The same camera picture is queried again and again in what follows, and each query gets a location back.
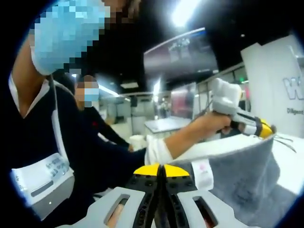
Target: face mask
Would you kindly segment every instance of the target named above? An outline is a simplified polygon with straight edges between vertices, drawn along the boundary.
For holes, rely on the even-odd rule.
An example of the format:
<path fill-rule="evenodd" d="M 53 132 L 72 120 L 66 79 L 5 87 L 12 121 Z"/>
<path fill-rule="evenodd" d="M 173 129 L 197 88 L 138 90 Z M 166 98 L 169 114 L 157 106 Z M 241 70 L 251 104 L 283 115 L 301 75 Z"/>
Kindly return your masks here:
<path fill-rule="evenodd" d="M 85 102 L 86 101 L 98 101 L 99 89 L 88 88 L 85 89 Z"/>
<path fill-rule="evenodd" d="M 70 58 L 81 57 L 93 40 L 98 40 L 105 18 L 110 17 L 109 7 L 100 0 L 59 0 L 57 5 L 40 15 L 40 22 L 30 34 L 32 61 L 42 75 L 63 69 Z"/>

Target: monitor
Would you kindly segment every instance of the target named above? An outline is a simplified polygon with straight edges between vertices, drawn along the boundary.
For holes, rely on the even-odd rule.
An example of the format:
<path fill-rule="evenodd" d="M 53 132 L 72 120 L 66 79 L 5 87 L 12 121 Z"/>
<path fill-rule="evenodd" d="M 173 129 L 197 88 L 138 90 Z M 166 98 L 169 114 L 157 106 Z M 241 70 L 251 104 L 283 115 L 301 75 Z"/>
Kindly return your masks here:
<path fill-rule="evenodd" d="M 184 85 L 171 92 L 171 116 L 193 119 L 196 83 Z"/>
<path fill-rule="evenodd" d="M 144 69 L 148 78 L 172 79 L 195 73 L 213 75 L 218 72 L 218 65 L 205 28 L 201 28 L 146 51 Z"/>

